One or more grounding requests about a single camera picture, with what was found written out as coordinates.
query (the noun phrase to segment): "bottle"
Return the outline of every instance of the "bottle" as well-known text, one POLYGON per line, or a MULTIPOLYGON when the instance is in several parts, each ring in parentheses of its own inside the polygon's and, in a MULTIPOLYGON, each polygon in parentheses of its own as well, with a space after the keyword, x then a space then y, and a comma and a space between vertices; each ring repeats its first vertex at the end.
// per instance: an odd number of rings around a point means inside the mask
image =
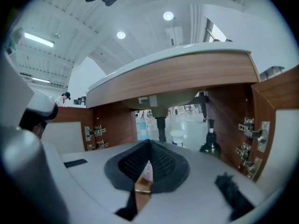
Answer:
POLYGON ((216 142, 216 133, 214 131, 214 120, 209 119, 209 132, 206 135, 206 143, 200 147, 200 152, 206 153, 220 159, 221 148, 220 145, 216 142))

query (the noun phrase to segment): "white wall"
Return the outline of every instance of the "white wall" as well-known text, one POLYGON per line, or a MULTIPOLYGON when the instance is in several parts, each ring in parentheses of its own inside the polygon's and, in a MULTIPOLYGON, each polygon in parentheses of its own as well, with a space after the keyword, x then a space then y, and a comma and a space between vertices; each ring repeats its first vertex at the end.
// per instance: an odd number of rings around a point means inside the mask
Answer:
POLYGON ((287 23, 270 0, 244 0, 243 12, 204 5, 206 16, 233 42, 252 51, 259 73, 271 66, 299 64, 299 48, 287 23))
POLYGON ((299 110, 276 111, 272 148, 263 172, 256 182, 266 195, 283 188, 292 175, 299 158, 298 127, 299 110))
POLYGON ((31 89, 33 89, 34 91, 40 92, 46 96, 49 96, 50 98, 52 96, 58 97, 58 96, 62 95, 64 92, 66 92, 63 90, 55 90, 55 89, 51 89, 51 88, 36 87, 36 86, 30 85, 30 83, 28 83, 28 84, 31 87, 31 89))
POLYGON ((85 151, 80 122, 50 123, 43 132, 42 141, 54 144, 59 154, 85 151))
POLYGON ((106 74, 96 62, 86 57, 80 65, 75 65, 71 73, 68 92, 72 99, 85 96, 85 90, 93 83, 105 77, 106 74))

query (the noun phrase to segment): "white countertop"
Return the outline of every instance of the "white countertop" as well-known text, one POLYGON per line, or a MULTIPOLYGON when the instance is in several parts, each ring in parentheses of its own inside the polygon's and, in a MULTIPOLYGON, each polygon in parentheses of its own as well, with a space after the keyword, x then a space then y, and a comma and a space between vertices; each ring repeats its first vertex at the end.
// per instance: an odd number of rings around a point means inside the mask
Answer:
MULTIPOLYGON (((86 164, 65 170, 88 196, 112 213, 126 206, 129 193, 114 188, 105 176, 104 164, 111 157, 135 144, 63 154, 61 159, 63 162, 78 159, 88 161, 86 164)), ((234 176, 233 180, 238 184, 239 190, 253 205, 259 205, 265 199, 263 192, 251 180, 220 160, 175 145, 165 146, 188 160, 190 174, 174 192, 152 194, 151 200, 135 217, 134 223, 227 223, 232 210, 214 184, 216 176, 223 175, 224 172, 234 176)))
POLYGON ((119 69, 117 69, 115 72, 97 81, 86 90, 86 100, 88 102, 88 92, 102 85, 108 80, 120 76, 121 74, 124 74, 131 70, 145 66, 147 64, 164 60, 167 58, 187 55, 192 53, 206 53, 206 52, 236 52, 236 53, 248 53, 248 54, 251 53, 246 47, 244 47, 244 45, 240 45, 236 42, 202 42, 202 43, 177 46, 174 48, 162 50, 157 53, 135 60, 132 63, 129 63, 127 65, 124 65, 119 69))

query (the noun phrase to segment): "ceiling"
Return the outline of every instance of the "ceiling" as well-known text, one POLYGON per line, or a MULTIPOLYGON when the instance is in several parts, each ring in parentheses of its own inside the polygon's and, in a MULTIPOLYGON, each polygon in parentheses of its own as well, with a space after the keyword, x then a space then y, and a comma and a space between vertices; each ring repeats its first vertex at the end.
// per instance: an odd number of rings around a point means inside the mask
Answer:
POLYGON ((33 0, 15 29, 23 27, 55 45, 22 38, 16 46, 17 68, 67 88, 73 66, 87 56, 109 74, 160 50, 203 42, 207 18, 202 4, 242 9, 242 0, 118 0, 111 7, 101 0, 33 0), (163 19, 166 11, 174 13, 172 21, 163 19), (125 39, 117 38, 119 31, 125 39))

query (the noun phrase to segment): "ceiling light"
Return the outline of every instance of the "ceiling light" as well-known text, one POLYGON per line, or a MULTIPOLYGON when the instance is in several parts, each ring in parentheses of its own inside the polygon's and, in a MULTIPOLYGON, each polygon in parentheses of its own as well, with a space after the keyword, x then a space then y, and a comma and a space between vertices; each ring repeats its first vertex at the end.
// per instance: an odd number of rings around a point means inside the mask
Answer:
POLYGON ((124 39, 124 38, 126 37, 126 34, 125 34, 124 32, 118 32, 118 33, 117 33, 117 37, 118 37, 119 39, 124 39))
POLYGON ((37 81, 41 81, 41 82, 45 82, 45 83, 50 83, 50 81, 48 80, 42 80, 42 79, 38 79, 38 78, 34 78, 32 77, 33 80, 37 80, 37 81))
POLYGON ((163 15, 164 19, 167 21, 171 21, 173 19, 173 13, 172 12, 166 12, 163 15))
POLYGON ((43 39, 43 38, 40 38, 40 37, 38 37, 38 36, 29 34, 29 33, 27 33, 27 32, 25 32, 24 37, 26 37, 26 38, 28 38, 28 39, 30 39, 30 40, 39 42, 39 43, 41 43, 41 44, 47 45, 47 46, 49 46, 49 47, 54 47, 54 43, 53 43, 53 42, 47 41, 47 40, 45 40, 45 39, 43 39))

